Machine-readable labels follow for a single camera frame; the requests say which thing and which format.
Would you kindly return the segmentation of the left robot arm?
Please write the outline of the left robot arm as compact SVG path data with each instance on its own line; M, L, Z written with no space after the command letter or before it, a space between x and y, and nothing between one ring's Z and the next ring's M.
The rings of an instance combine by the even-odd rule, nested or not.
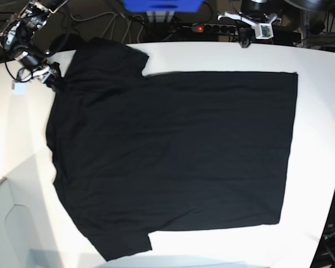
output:
M228 18L236 23L238 43L247 48L255 41L270 40L274 37L272 23L277 19L276 14L267 15L265 8L267 1L241 1L238 11L229 1L234 13L224 11L217 16L217 20Z

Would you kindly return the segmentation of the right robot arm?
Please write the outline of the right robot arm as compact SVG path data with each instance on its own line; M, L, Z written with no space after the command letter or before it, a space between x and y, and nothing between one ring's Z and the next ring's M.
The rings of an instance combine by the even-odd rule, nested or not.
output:
M53 49L41 51L32 39L42 29L47 20L64 10L67 17L65 35ZM68 1L29 1L22 11L6 23L0 30L0 47L4 56L19 62L22 67L16 75L9 73L14 83L28 83L39 80L54 92L64 89L59 63L49 62L49 58L59 52L67 43L71 33L72 19Z

